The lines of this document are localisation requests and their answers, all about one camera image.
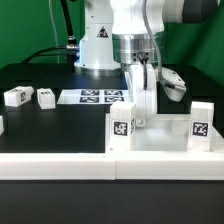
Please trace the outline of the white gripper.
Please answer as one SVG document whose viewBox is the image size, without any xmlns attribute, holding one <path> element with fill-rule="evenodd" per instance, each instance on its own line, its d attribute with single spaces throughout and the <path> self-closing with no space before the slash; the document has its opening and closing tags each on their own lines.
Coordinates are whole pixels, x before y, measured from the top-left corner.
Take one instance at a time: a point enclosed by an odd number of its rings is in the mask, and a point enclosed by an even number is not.
<svg viewBox="0 0 224 224">
<path fill-rule="evenodd" d="M 144 68 L 142 65 L 131 65 L 128 73 L 130 77 L 130 96 L 136 104 L 136 126 L 143 128 L 146 120 L 157 113 L 157 88 L 155 70 L 151 64 L 147 65 L 147 84 L 144 84 Z"/>
</svg>

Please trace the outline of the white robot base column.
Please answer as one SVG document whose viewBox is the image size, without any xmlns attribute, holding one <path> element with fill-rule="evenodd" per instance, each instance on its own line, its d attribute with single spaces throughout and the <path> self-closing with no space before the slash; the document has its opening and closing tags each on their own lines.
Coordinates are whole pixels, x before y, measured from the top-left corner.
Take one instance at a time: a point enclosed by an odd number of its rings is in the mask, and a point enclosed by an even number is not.
<svg viewBox="0 0 224 224">
<path fill-rule="evenodd" d="M 110 0 L 84 0 L 85 33 L 79 42 L 75 69 L 82 74 L 101 77 L 121 72 L 114 61 L 112 46 L 113 14 Z"/>
</svg>

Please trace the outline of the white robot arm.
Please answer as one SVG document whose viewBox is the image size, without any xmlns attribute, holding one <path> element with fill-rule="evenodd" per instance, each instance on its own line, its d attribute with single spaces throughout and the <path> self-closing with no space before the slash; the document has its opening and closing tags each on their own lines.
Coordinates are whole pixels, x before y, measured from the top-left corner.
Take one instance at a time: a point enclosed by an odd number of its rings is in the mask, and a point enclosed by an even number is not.
<svg viewBox="0 0 224 224">
<path fill-rule="evenodd" d="M 130 99 L 135 103 L 135 124 L 144 127 L 157 114 L 157 87 L 180 101 L 185 82 L 162 66 L 161 38 L 166 23 L 202 23 L 221 0 L 110 0 L 113 13 L 114 60 L 121 64 Z"/>
</svg>

